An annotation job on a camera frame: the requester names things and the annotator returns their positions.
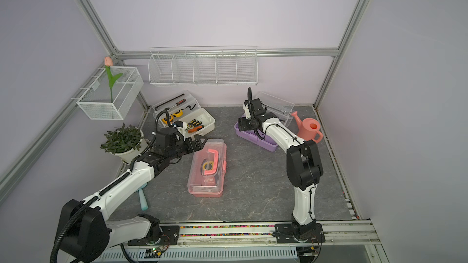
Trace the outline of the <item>pink watering can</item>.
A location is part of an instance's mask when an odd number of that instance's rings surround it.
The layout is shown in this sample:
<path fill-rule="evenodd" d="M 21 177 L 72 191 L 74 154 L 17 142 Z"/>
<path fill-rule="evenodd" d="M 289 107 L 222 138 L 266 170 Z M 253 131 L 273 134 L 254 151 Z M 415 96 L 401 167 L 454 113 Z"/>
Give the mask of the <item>pink watering can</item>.
<path fill-rule="evenodd" d="M 305 141 L 312 140 L 315 143 L 322 141 L 324 135 L 321 132 L 321 125 L 317 120 L 313 118 L 301 120 L 298 116 L 298 112 L 292 112 L 291 115 L 294 117 L 299 129 L 297 136 Z"/>

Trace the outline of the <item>potted green plant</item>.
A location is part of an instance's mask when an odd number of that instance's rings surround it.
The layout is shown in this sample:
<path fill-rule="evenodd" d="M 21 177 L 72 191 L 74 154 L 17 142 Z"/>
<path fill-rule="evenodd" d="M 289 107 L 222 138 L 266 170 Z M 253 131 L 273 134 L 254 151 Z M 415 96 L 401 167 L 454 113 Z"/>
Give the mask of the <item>potted green plant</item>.
<path fill-rule="evenodd" d="M 149 145 L 144 133 L 138 127 L 123 124 L 104 134 L 106 142 L 100 145 L 100 149 L 130 164 Z"/>

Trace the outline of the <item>white toolbox with clear tray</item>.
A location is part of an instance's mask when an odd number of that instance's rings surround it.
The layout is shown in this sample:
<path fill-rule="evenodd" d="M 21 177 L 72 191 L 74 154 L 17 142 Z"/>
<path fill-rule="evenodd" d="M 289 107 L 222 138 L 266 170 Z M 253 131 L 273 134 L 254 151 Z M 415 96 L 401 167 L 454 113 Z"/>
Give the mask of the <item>white toolbox with clear tray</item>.
<path fill-rule="evenodd" d="M 173 108 L 168 113 L 169 115 L 173 115 L 173 113 L 178 110 L 184 111 L 184 114 L 180 118 L 173 117 L 173 122 L 182 122 L 182 127 L 178 127 L 177 129 L 182 135 L 184 135 L 184 138 L 187 139 L 195 135 L 205 136 L 212 132 L 215 129 L 214 117 L 206 109 L 202 108 L 197 99 L 187 90 L 182 91 L 181 93 L 176 93 L 174 96 L 153 105 L 153 117 L 156 118 L 159 112 L 165 110 L 167 107 L 172 107 L 176 102 L 179 102 L 182 99 L 186 99 L 186 102 L 176 108 Z M 203 125 L 204 128 L 194 133 L 187 132 L 188 129 L 199 125 Z"/>

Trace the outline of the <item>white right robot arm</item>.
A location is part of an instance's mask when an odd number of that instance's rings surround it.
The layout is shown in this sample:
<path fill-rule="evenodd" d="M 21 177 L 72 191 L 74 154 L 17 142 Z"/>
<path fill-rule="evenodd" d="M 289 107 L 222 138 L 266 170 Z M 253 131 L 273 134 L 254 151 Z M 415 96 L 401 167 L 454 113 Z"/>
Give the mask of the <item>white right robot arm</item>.
<path fill-rule="evenodd" d="M 243 110 L 244 116 L 238 119 L 240 131 L 253 131 L 261 140 L 269 136 L 286 154 L 286 174 L 294 186 L 294 208 L 291 223 L 282 225 L 282 229 L 276 231 L 276 237 L 298 242 L 324 242 L 322 225 L 317 223 L 314 214 L 314 196 L 324 174 L 318 145 L 285 127 L 275 114 L 268 112 L 268 107 L 259 98 L 252 98 L 251 90 L 247 92 Z"/>

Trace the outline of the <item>orange black screwdriver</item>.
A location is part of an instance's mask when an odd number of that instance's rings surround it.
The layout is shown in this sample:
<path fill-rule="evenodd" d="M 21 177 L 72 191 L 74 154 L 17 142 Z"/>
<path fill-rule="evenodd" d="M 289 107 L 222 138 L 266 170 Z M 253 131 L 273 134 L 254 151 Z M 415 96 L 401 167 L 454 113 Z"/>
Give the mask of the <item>orange black screwdriver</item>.
<path fill-rule="evenodd" d="M 204 128 L 203 125 L 199 125 L 197 127 L 193 127 L 193 128 L 190 128 L 187 130 L 188 133 L 194 133 L 194 132 L 197 132 L 197 131 L 200 131 Z"/>

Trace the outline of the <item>purple toolbox with clear lid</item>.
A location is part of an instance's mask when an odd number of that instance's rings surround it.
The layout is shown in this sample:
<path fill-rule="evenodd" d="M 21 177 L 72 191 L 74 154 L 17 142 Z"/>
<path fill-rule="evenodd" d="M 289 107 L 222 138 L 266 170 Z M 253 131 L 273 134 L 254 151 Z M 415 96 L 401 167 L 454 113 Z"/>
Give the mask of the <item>purple toolbox with clear lid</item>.
<path fill-rule="evenodd" d="M 253 99 L 252 89 L 248 88 L 247 100 Z M 276 116 L 263 123 L 263 130 L 240 131 L 238 122 L 235 127 L 238 136 L 270 152 L 274 152 L 278 146 L 286 152 L 290 147 L 303 143 L 303 139 L 286 128 Z"/>

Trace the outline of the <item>pink toolbox with clear lid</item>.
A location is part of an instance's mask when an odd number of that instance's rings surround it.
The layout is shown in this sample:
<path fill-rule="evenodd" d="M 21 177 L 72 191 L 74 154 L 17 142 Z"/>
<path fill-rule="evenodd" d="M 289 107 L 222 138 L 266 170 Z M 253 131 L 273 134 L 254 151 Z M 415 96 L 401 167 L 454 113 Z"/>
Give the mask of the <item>pink toolbox with clear lid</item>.
<path fill-rule="evenodd" d="M 227 169 L 227 145 L 222 139 L 208 139 L 195 152 L 188 179 L 188 192 L 195 197 L 219 198 L 223 195 Z"/>

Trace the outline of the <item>pink artificial tulip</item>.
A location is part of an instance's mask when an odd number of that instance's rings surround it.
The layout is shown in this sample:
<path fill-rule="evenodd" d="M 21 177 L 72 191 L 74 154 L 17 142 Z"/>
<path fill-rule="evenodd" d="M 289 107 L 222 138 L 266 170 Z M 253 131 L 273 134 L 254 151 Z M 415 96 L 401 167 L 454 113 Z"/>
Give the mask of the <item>pink artificial tulip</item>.
<path fill-rule="evenodd" d="M 113 103 L 113 86 L 119 80 L 119 78 L 123 75 L 123 73 L 113 74 L 111 71 L 111 67 L 113 66 L 113 60 L 110 57 L 104 58 L 104 68 L 108 78 L 108 87 L 110 90 L 110 101 Z"/>

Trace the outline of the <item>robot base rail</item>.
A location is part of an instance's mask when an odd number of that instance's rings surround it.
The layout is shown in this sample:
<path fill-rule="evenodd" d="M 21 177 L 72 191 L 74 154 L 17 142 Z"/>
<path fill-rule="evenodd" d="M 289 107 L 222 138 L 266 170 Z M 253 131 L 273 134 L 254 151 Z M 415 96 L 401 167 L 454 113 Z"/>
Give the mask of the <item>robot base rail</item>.
<path fill-rule="evenodd" d="M 155 245 L 129 242 L 105 251 L 99 263 L 387 263 L 370 221 L 325 221 L 310 239 L 284 237 L 286 223 L 171 222 Z"/>

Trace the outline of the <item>yellow tape measure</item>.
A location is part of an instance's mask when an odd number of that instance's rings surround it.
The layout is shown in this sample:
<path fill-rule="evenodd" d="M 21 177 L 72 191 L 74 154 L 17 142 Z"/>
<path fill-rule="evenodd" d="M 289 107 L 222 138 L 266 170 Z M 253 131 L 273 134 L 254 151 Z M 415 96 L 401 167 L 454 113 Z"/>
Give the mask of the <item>yellow tape measure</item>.
<path fill-rule="evenodd" d="M 183 110 L 178 110 L 176 112 L 173 113 L 173 116 L 175 118 L 180 118 L 182 115 L 184 114 L 184 111 Z"/>
<path fill-rule="evenodd" d="M 169 122 L 173 122 L 173 115 L 170 115 L 169 119 L 163 118 L 162 122 L 165 123 L 165 124 L 168 124 Z"/>

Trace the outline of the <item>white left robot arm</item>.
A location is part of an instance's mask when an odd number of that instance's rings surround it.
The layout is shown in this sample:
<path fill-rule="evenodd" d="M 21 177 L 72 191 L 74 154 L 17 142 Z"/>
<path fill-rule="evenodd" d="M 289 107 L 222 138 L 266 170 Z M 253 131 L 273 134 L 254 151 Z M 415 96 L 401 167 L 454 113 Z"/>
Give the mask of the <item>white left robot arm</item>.
<path fill-rule="evenodd" d="M 144 184 L 184 155 L 202 150 L 206 142 L 199 135 L 184 138 L 175 128 L 156 130 L 150 144 L 131 161 L 124 174 L 91 196 L 72 199 L 63 206 L 50 262 L 57 262 L 61 250 L 73 256 L 75 262 L 90 263 L 108 248 L 132 240 L 141 239 L 147 244 L 161 242 L 163 231 L 155 217 L 139 214 L 114 222 L 109 218 Z"/>

